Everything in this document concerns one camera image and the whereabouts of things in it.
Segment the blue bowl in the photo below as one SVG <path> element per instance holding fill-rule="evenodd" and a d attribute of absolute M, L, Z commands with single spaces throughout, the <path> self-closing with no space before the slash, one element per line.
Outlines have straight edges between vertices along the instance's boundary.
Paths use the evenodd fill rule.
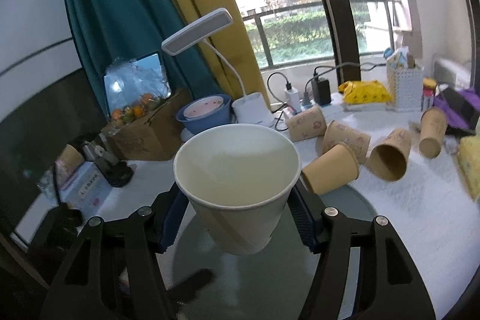
<path fill-rule="evenodd" d="M 231 97 L 210 95 L 192 101 L 176 114 L 176 120 L 193 135 L 230 123 Z"/>

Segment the white paper cup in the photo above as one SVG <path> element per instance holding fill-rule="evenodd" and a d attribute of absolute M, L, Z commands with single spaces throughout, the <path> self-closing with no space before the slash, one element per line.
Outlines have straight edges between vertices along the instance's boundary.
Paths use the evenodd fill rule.
<path fill-rule="evenodd" d="M 268 245 L 301 168 L 287 137 L 253 124 L 201 132 L 173 160 L 177 186 L 211 238 L 233 255 Z"/>

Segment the white desk lamp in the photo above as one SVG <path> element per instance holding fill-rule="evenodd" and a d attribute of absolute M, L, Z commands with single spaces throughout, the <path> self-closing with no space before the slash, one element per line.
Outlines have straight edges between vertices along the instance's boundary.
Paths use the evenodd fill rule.
<path fill-rule="evenodd" d="M 275 121 L 274 114 L 267 107 L 260 92 L 247 94 L 241 76 L 230 62 L 208 42 L 208 37 L 233 24 L 233 18 L 227 9 L 218 8 L 201 18 L 187 24 L 161 44 L 166 54 L 176 56 L 185 50 L 203 42 L 233 72 L 241 87 L 242 97 L 232 103 L 233 112 L 239 124 L 256 124 L 271 127 Z"/>

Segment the brown paper cup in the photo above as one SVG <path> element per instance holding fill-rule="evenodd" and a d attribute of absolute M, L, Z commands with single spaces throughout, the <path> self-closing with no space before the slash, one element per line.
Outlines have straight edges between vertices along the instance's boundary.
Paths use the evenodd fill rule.
<path fill-rule="evenodd" d="M 424 157 L 439 156 L 448 127 L 445 113 L 437 107 L 426 110 L 421 117 L 419 150 Z"/>
<path fill-rule="evenodd" d="M 310 193 L 324 195 L 356 180 L 360 163 L 348 145 L 336 144 L 302 169 L 302 179 Z"/>
<path fill-rule="evenodd" d="M 323 136 L 327 128 L 325 116 L 318 105 L 287 119 L 286 126 L 292 142 Z"/>
<path fill-rule="evenodd" d="M 325 153 L 343 142 L 355 154 L 358 162 L 364 164 L 370 146 L 371 136 L 357 129 L 333 120 L 326 128 L 321 152 Z"/>

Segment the grey round tray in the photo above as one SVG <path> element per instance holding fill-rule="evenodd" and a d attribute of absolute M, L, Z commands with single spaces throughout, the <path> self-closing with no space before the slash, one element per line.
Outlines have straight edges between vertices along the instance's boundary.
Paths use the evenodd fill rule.
<path fill-rule="evenodd" d="M 182 305 L 180 319 L 297 319 L 319 257 L 302 244 L 288 209 L 262 251 L 234 256 L 214 243 L 188 208 L 174 245 L 157 259 L 167 288 L 201 269 L 214 274 Z"/>

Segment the brown paper cup far left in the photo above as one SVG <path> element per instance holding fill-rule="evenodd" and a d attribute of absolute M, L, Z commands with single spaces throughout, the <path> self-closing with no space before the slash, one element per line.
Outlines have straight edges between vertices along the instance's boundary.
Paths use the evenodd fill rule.
<path fill-rule="evenodd" d="M 286 126 L 292 142 L 323 136 L 327 128 L 325 116 L 318 105 L 287 119 Z"/>

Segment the white charger plug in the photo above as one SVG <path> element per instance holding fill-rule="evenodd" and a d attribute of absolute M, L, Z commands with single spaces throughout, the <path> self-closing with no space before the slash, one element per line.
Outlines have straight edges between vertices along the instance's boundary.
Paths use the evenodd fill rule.
<path fill-rule="evenodd" d="M 297 88 L 293 87 L 289 81 L 286 82 L 285 95 L 288 106 L 295 112 L 295 114 L 298 114 L 301 111 L 299 91 Z"/>

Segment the bag of fruit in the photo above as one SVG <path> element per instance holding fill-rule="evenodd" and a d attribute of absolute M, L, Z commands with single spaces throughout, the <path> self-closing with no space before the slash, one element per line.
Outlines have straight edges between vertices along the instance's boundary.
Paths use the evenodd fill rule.
<path fill-rule="evenodd" d="M 158 52 L 142 58 L 117 58 L 103 76 L 107 108 L 115 126 L 131 124 L 168 100 L 172 94 Z"/>

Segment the yellow snack package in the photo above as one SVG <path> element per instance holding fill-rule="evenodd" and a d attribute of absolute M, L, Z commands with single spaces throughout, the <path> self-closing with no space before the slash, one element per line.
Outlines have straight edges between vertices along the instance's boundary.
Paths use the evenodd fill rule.
<path fill-rule="evenodd" d="M 350 80 L 339 85 L 337 90 L 343 95 L 343 101 L 349 105 L 387 103 L 392 101 L 391 94 L 378 80 Z"/>

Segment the black power adapter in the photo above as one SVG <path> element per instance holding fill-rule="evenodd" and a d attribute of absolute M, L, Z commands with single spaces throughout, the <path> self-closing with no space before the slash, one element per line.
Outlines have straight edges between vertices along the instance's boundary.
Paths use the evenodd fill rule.
<path fill-rule="evenodd" d="M 319 106 L 326 106 L 331 103 L 331 92 L 329 80 L 323 77 L 316 77 L 312 80 L 313 99 Z"/>

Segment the brown paper cup open mouth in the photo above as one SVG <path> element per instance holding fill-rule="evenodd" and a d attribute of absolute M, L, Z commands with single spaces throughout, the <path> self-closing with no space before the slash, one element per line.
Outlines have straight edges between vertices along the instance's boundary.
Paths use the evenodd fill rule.
<path fill-rule="evenodd" d="M 380 179 L 398 181 L 407 171 L 411 148 L 412 138 L 409 131 L 397 128 L 373 148 L 367 167 Z"/>

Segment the brown paper cup front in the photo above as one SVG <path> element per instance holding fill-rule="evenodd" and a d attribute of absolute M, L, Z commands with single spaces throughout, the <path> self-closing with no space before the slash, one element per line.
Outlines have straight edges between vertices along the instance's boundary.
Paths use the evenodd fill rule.
<path fill-rule="evenodd" d="M 348 145 L 336 144 L 302 169 L 302 179 L 310 193 L 324 195 L 356 180 L 360 163 Z"/>

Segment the brown paper cup middle back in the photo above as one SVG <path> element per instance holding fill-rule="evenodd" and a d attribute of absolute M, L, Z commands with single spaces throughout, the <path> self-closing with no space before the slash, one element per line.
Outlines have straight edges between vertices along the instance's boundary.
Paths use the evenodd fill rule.
<path fill-rule="evenodd" d="M 333 120 L 326 128 L 321 152 L 325 153 L 343 142 L 355 154 L 358 162 L 364 164 L 370 146 L 371 136 L 357 129 Z"/>

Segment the purple bag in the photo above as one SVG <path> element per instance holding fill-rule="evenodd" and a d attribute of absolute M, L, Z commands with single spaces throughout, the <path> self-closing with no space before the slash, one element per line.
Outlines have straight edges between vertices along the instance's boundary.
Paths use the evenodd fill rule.
<path fill-rule="evenodd" d="M 464 137 L 477 134 L 479 95 L 474 88 L 456 91 L 447 87 L 433 99 L 433 105 L 446 115 L 447 135 Z"/>

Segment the teal curtain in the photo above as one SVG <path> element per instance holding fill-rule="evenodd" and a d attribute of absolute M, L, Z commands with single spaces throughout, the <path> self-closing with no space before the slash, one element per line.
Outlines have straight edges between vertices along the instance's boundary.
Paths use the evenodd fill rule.
<path fill-rule="evenodd" d="M 81 64 L 103 113 L 109 112 L 103 76 L 117 58 L 160 53 L 172 89 L 194 98 L 221 92 L 197 47 L 171 57 L 163 40 L 185 23 L 172 0 L 64 0 Z"/>

